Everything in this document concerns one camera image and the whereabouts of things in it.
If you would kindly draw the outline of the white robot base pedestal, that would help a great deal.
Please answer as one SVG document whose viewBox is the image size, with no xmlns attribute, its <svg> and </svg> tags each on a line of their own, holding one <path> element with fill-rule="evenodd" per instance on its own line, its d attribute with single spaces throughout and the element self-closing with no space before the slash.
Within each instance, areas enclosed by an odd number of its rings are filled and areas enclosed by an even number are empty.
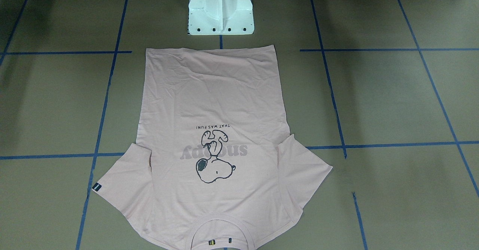
<svg viewBox="0 0 479 250">
<path fill-rule="evenodd" d="M 255 31 L 252 0 L 189 0 L 188 8 L 190 35 L 249 35 Z"/>
</svg>

